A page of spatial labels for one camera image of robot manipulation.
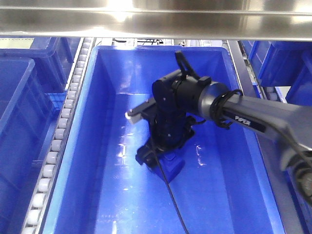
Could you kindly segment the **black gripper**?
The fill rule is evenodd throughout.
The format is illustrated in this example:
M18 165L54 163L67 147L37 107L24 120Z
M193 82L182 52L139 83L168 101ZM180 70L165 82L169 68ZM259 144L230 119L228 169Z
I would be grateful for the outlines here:
M153 168L156 160L165 153L180 149L195 134L192 126L195 118L186 112L174 110L165 112L152 97L135 108L128 110L125 117L131 124L144 119L148 122L150 136L136 152L136 161Z

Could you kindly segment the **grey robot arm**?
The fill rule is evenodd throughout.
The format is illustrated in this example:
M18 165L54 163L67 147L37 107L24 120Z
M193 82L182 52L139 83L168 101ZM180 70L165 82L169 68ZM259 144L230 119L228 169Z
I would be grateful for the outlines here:
M312 201L312 109L243 95L192 70L176 70L155 81L153 96L130 109L130 123L144 119L150 137L138 149L136 160L149 167L171 150L181 148L193 135L196 117L229 129L237 123L275 141L280 169L293 169L301 196Z

